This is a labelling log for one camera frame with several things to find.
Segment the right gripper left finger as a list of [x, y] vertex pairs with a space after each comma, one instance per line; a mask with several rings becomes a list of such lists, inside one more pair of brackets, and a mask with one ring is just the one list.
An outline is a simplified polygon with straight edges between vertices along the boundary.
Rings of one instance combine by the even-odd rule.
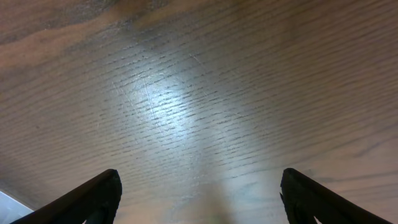
[[12, 224], [113, 224], [122, 196], [115, 169], [108, 169]]

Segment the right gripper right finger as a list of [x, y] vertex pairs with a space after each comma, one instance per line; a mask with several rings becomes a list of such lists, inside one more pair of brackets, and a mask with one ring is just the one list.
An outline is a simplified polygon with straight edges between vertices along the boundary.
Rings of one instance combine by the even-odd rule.
[[280, 187], [290, 224], [391, 224], [293, 168], [283, 171]]

